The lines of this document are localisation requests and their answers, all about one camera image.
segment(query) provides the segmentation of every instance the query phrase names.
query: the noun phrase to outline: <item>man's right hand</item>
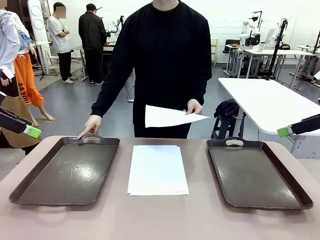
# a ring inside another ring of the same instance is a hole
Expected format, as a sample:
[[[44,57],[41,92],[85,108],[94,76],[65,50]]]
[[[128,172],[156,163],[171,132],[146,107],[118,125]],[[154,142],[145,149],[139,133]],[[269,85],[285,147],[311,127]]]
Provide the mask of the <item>man's right hand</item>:
[[[0,77],[1,79],[1,83],[4,87],[8,86],[10,83],[12,83],[12,80],[10,78],[7,78],[6,80],[2,79],[2,77]]]
[[[102,123],[102,117],[91,115],[85,124],[85,130],[79,134],[78,139],[81,139],[86,134],[98,134]]]

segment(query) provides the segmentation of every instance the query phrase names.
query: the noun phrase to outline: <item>black tray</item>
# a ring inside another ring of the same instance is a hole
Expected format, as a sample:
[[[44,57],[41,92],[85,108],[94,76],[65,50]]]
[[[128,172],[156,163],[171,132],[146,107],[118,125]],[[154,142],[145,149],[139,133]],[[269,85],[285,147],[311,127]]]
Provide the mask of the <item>black tray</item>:
[[[63,137],[9,196],[15,204],[83,206],[94,203],[120,143],[94,134]]]
[[[228,145],[230,140],[237,143]],[[233,207],[306,210],[314,206],[266,143],[238,137],[206,143],[224,198]]]

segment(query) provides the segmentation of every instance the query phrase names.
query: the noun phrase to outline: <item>neck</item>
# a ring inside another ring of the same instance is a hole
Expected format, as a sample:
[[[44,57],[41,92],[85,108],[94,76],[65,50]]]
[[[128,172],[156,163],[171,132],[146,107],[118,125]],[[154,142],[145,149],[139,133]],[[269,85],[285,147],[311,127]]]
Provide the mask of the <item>neck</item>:
[[[178,6],[178,0],[153,0],[153,6],[160,11],[169,11]]]

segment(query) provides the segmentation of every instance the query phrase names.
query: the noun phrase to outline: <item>person in black sweater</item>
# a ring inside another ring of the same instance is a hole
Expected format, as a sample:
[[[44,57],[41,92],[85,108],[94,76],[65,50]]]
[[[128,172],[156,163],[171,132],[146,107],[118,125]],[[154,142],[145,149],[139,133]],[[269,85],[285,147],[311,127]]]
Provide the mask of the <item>person in black sweater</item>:
[[[85,130],[97,134],[135,69],[133,125],[136,138],[186,139],[190,124],[146,128],[146,105],[201,114],[212,77],[208,21],[179,0],[153,0],[124,23]]]
[[[79,18],[79,35],[90,83],[99,86],[103,84],[103,53],[107,33],[102,19],[96,15],[96,6],[90,3],[86,10]]]

